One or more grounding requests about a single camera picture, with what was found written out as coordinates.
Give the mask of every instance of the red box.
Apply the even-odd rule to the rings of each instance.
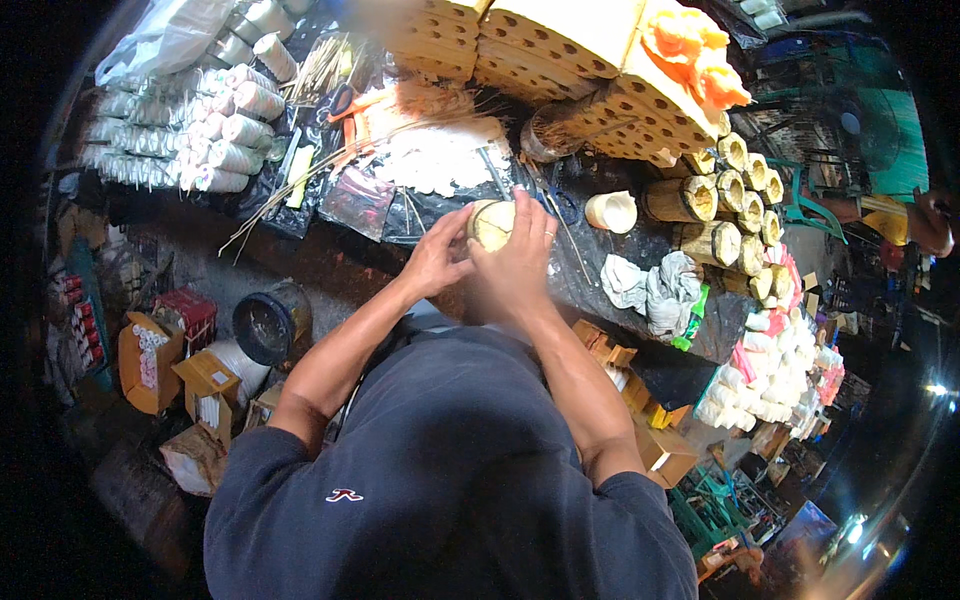
[[[187,354],[193,356],[213,342],[217,330],[217,305],[188,287],[161,294],[154,299],[154,311],[163,306],[183,318],[183,339]]]

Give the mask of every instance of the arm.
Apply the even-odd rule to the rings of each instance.
[[[472,273],[473,263],[454,262],[451,248],[462,239],[471,211],[472,205],[467,205],[437,221],[403,272],[303,356],[283,385],[270,426],[300,438],[311,456],[320,452],[326,425],[394,325],[418,300],[435,296]]]
[[[514,190],[516,217],[510,241],[488,254],[470,240],[470,254],[493,295],[526,332],[543,363],[550,393],[583,455],[597,488],[623,471],[646,473],[634,425],[613,382],[590,356],[546,293],[546,266],[557,231],[522,188]]]

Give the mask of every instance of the gray rag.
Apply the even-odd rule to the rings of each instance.
[[[633,307],[662,340],[686,330],[690,308],[700,299],[696,263],[680,251],[671,252],[648,272],[622,256],[607,254],[600,280],[614,306]]]

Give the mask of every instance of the man's right hand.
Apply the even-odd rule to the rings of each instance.
[[[551,305],[546,292],[546,268],[557,234],[557,220],[546,214],[521,187],[514,188],[516,216],[506,246],[494,253],[469,240],[470,257],[490,292],[518,324],[531,312]]]

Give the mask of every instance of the red logo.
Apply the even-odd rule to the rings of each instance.
[[[357,492],[354,492],[353,490],[341,490],[341,489],[337,488],[336,490],[334,490],[334,491],[331,492],[331,493],[332,493],[333,495],[331,495],[329,498],[326,499],[327,502],[337,502],[337,501],[341,500],[342,498],[346,498],[346,499],[349,500],[350,502],[356,502],[357,500],[363,500],[363,496],[360,495],[360,494],[358,494]]]

